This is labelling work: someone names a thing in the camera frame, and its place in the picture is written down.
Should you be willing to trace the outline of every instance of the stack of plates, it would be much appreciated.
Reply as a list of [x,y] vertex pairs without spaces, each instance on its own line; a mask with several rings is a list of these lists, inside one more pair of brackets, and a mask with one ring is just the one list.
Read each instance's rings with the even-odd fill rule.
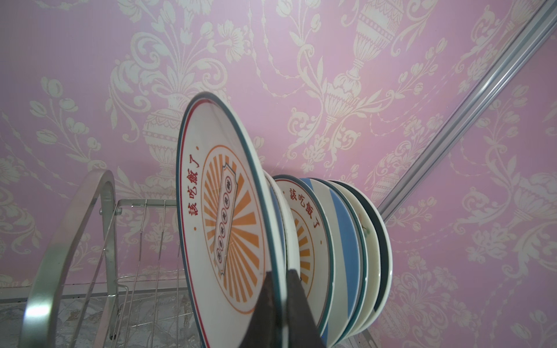
[[392,253],[377,209],[336,180],[271,177],[216,96],[188,105],[177,154],[180,242],[206,347],[238,346],[267,272],[287,347],[286,270],[295,269],[323,343],[365,330],[387,301]]

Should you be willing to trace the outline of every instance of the ceramic plate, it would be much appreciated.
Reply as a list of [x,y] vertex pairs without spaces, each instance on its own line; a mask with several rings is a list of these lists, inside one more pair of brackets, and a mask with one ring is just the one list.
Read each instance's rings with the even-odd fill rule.
[[[348,211],[350,212],[350,215],[352,217],[352,221],[354,223],[354,226],[356,226],[356,232],[357,232],[357,236],[358,236],[358,239],[357,239],[358,240],[358,248],[359,248],[359,250],[361,250],[360,283],[359,283],[359,288],[358,288],[359,289],[358,296],[356,298],[356,308],[354,310],[354,313],[350,317],[350,321],[348,322],[348,325],[344,329],[343,334],[337,340],[337,343],[338,343],[338,342],[342,341],[343,339],[345,339],[346,337],[350,336],[350,333],[353,331],[353,329],[355,327],[356,319],[360,316],[360,313],[363,309],[364,298],[367,294],[368,278],[369,278],[368,277],[368,274],[369,274],[368,273],[368,269],[369,269],[369,267],[368,267],[368,264],[369,264],[368,249],[367,249],[366,244],[365,244],[365,235],[364,235],[365,229],[360,222],[360,216],[356,212],[356,209],[353,207],[353,202],[349,201],[346,197],[346,193],[348,193],[350,195],[351,195],[351,193],[348,192],[344,187],[342,187],[342,186],[340,186],[336,183],[327,182],[327,181],[324,181],[324,180],[321,180],[321,179],[317,179],[317,180],[326,184],[327,186],[329,186],[329,188],[332,189],[343,200],[344,205],[348,208]],[[378,247],[378,250],[377,250],[377,258],[379,259],[379,247]],[[379,287],[379,277],[377,277],[377,285]]]
[[271,194],[276,197],[275,210],[280,216],[279,225],[284,234],[282,242],[285,248],[286,269],[295,269],[300,274],[300,249],[290,206],[275,180],[267,172],[265,172],[265,179],[267,179]]
[[316,179],[302,179],[315,193],[329,220],[335,255],[335,289],[331,315],[323,334],[327,347],[342,336],[356,308],[362,266],[361,248],[352,215],[343,199],[327,184]]
[[273,178],[292,211],[300,250],[300,281],[322,335],[335,286],[335,256],[328,218],[311,188],[300,179],[290,175]]
[[379,293],[379,282],[381,276],[381,260],[379,252],[379,239],[373,227],[373,223],[369,218],[364,206],[358,201],[357,197],[350,192],[346,187],[342,186],[340,182],[331,181],[331,183],[342,192],[344,197],[352,204],[358,219],[360,220],[361,227],[364,230],[364,244],[368,251],[368,283],[367,291],[365,291],[361,312],[358,316],[353,316],[352,321],[354,325],[346,336],[351,336],[358,332],[367,318],[372,314],[373,307],[377,300]]
[[176,167],[180,243],[203,344],[241,343],[267,271],[281,340],[286,270],[271,194],[246,130],[217,96],[189,103]]
[[379,294],[377,300],[373,306],[372,314],[365,320],[362,327],[356,332],[356,334],[367,329],[374,321],[377,319],[381,311],[387,303],[387,298],[389,297],[390,284],[393,280],[393,252],[390,248],[389,234],[387,233],[387,228],[385,223],[381,218],[381,215],[377,211],[377,208],[373,205],[372,201],[366,197],[360,190],[343,182],[337,182],[352,192],[364,206],[365,211],[368,213],[369,218],[375,227],[377,232],[377,238],[379,239],[379,251],[381,258],[381,279],[379,281]]

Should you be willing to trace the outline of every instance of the red chinese characters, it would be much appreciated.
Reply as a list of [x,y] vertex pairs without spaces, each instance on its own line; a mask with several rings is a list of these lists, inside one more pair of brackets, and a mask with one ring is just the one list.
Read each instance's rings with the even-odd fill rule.
[[310,202],[306,203],[306,212],[310,216],[310,219],[313,219],[311,215],[313,214],[313,207],[311,206]]
[[188,213],[190,215],[197,215],[197,203],[188,203]]
[[188,168],[188,176],[187,176],[189,182],[191,182],[194,185],[197,185],[197,172],[194,173],[194,171],[189,170]]
[[195,198],[197,195],[197,186],[194,186],[192,188],[189,188],[188,186],[188,193],[190,198]]
[[[191,155],[189,156],[189,163],[190,164],[195,163],[197,165],[197,168],[199,168],[199,163],[197,163]],[[186,178],[189,180],[191,184],[193,184],[192,187],[190,187],[189,185],[187,187],[188,187],[189,198],[194,199],[197,196],[197,172],[192,171],[188,168],[188,175],[186,176]],[[188,214],[192,216],[198,214],[197,202],[188,203]]]

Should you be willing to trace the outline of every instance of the metal dish rack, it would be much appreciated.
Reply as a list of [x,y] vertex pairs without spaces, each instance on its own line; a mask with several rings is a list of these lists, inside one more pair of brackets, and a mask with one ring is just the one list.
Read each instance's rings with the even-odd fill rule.
[[[98,320],[94,340],[89,341],[92,341],[92,347],[137,347],[137,342],[134,344],[130,343],[130,338],[134,331],[144,330],[145,326],[150,326],[151,330],[150,334],[142,338],[143,344],[141,346],[153,347],[155,328],[159,329],[159,326],[162,324],[168,327],[169,330],[175,330],[173,342],[167,341],[164,343],[164,346],[192,348],[201,346],[193,312],[189,304],[189,294],[187,288],[184,287],[184,268],[180,256],[180,248],[178,248],[176,255],[176,269],[171,271],[160,270],[163,238],[165,232],[167,232],[164,230],[165,213],[167,209],[176,208],[176,200],[121,199],[116,202],[114,187],[114,176],[111,171],[93,170],[88,173],[78,188],[64,215],[60,229],[56,231],[48,245],[33,283],[23,318],[19,338],[20,348],[56,346],[56,323],[62,299],[62,290],[76,248],[99,197],[101,199],[100,214],[102,216],[104,245],[93,279],[89,283],[87,294],[81,300],[81,311],[77,317],[74,315],[75,327],[68,346],[74,347],[78,342],[80,329],[84,322],[95,282],[103,262],[106,266],[106,300]],[[119,277],[116,264],[115,217],[120,215],[122,207],[126,206],[143,208],[141,229],[139,231],[139,259],[134,275]],[[163,208],[163,230],[160,236],[156,269],[151,270],[151,272],[141,273],[141,252],[145,215],[148,207]],[[170,287],[169,281],[164,281],[164,288],[159,288],[161,278],[167,278],[165,275],[175,275],[175,287]],[[138,278],[153,276],[155,277],[154,290],[144,291],[137,287]],[[165,302],[167,307],[169,307],[168,304],[173,301],[175,303],[172,305],[172,311],[166,308],[164,313],[160,315],[159,303]],[[140,318],[136,308],[145,307],[145,305],[152,307],[152,310],[148,308],[146,315]],[[180,332],[180,322],[183,323],[182,332]]]

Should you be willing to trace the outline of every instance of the wall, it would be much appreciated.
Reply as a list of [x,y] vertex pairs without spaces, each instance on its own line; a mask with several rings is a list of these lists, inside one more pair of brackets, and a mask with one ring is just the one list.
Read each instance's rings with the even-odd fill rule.
[[557,346],[556,55],[554,33],[388,221],[393,287],[362,340]]
[[[380,203],[540,5],[3,2],[0,286],[30,284],[88,170],[111,169],[118,198],[174,198],[178,126],[202,90],[239,114],[270,173],[346,180]],[[142,213],[118,219],[121,273]],[[149,213],[142,267],[175,219]],[[164,254],[178,242],[167,232]],[[101,244],[86,231],[68,282],[86,281]]]

